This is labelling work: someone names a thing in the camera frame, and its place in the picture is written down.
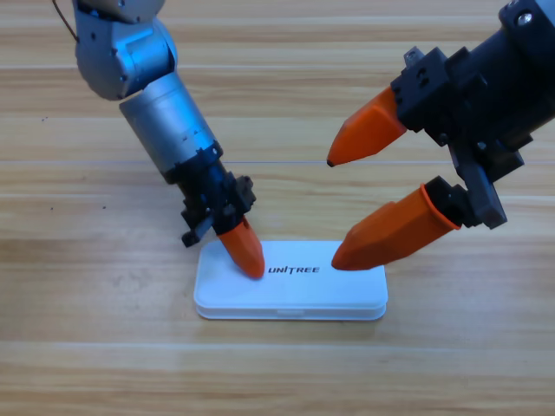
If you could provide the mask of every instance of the silver cylindrical joint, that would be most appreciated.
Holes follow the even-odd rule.
[[[150,83],[120,110],[163,175],[216,143],[176,73]]]

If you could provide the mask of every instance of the black mechanical part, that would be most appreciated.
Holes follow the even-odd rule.
[[[198,243],[211,227],[217,235],[233,230],[256,201],[251,179],[227,172],[219,160],[222,153],[216,142],[164,175],[185,196],[181,216],[191,229],[181,238],[186,247]]]
[[[430,180],[425,187],[434,207],[453,224],[468,228],[481,224],[474,216],[468,192],[462,186],[451,186],[444,178],[438,176]]]
[[[470,218],[491,229],[506,222],[493,183],[524,165],[519,149],[555,117],[553,2],[512,1],[499,19],[501,29],[472,51],[447,58],[438,48],[427,55],[411,49],[407,67],[391,83],[401,123],[449,146],[468,189]],[[441,200],[454,194],[445,186],[430,188],[438,209],[466,225],[460,207],[454,213]]]

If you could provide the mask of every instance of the table surface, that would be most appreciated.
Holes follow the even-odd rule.
[[[343,120],[407,50],[473,48],[503,4],[168,0],[160,17],[226,166],[254,180],[258,235],[339,240],[457,182],[424,133],[328,168]],[[379,322],[209,322],[179,190],[88,89],[50,2],[2,1],[0,58],[0,414],[555,414],[555,124],[499,182],[509,222],[389,265]]]

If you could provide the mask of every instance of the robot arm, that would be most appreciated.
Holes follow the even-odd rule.
[[[121,101],[166,182],[183,192],[185,246],[212,227],[236,265],[259,278],[262,246],[245,218],[256,200],[251,179],[226,171],[221,146],[177,74],[177,49],[157,18],[164,1],[73,0],[79,71],[101,98]]]
[[[345,121],[330,166],[379,153],[407,130],[448,146],[462,186],[438,177],[355,225],[333,265],[365,270],[410,256],[462,225],[494,229],[506,215],[493,183],[524,165],[519,149],[555,117],[555,2],[514,0],[501,29],[447,58],[411,49],[406,68]]]

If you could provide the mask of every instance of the white box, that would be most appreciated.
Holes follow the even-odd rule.
[[[200,252],[194,301],[207,319],[373,321],[385,314],[385,269],[331,267],[339,241],[263,241],[265,273],[244,275],[218,240]]]

